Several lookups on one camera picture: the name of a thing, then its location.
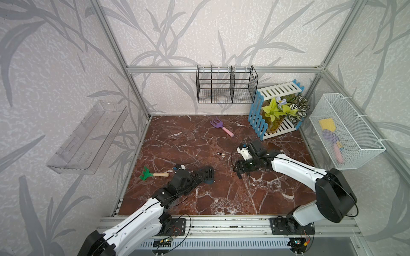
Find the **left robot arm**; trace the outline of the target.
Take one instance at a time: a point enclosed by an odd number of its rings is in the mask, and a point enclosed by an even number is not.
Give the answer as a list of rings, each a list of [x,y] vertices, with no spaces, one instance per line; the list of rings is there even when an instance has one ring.
[[[166,186],[158,189],[142,207],[124,221],[103,233],[93,231],[87,236],[79,256],[128,256],[147,239],[167,231],[171,226],[168,210],[174,201],[187,196],[202,183],[214,182],[215,169],[204,166],[190,171],[177,169]]]

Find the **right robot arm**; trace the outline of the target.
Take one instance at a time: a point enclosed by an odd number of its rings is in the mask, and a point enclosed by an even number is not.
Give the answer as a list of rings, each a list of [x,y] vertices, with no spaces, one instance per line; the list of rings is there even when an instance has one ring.
[[[349,212],[358,208],[357,198],[340,170],[309,166],[280,151],[268,151],[260,141],[243,143],[236,151],[242,156],[233,167],[238,178],[264,169],[288,176],[315,193],[313,202],[296,207],[287,214],[289,227],[307,226],[321,220],[340,223],[344,217],[354,217]]]

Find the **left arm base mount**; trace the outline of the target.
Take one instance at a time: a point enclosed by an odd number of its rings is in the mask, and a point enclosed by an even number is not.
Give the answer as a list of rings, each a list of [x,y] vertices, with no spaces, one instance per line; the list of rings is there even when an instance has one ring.
[[[167,212],[160,218],[161,229],[157,236],[183,236],[187,227],[186,218],[182,216],[178,218],[172,217]]]

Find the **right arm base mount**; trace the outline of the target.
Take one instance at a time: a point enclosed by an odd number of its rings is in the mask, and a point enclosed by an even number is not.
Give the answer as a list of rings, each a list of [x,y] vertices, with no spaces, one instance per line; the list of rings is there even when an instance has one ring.
[[[298,208],[294,208],[285,217],[279,215],[269,219],[273,235],[314,235],[316,233],[313,223],[302,226],[293,217],[293,213]]]

